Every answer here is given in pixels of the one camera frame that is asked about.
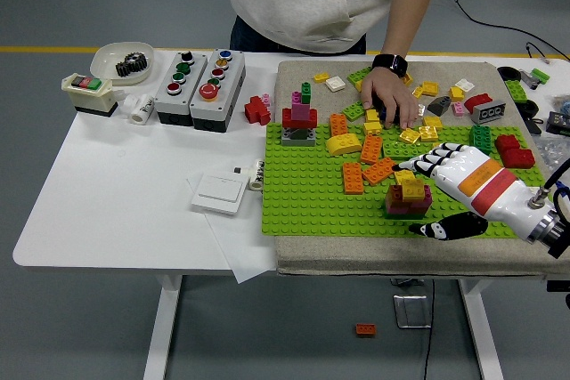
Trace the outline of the person's left hand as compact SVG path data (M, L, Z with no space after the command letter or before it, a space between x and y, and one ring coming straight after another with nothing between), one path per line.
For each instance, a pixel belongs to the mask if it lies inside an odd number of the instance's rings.
M371 70L362 81L361 102L365 109L372 107L373 96L381 100L386 107L385 127L392 126L397 109L399 109L400 128L413 127L418 119L419 104L395 73L383 68Z

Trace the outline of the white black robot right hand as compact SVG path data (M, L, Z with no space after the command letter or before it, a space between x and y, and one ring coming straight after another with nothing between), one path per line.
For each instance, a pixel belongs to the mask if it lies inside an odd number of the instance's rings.
M529 243L546 240L559 220L549 201L532 207L536 193L514 173L479 149L445 142L397 166L432 179L443 193L489 222L503 222Z

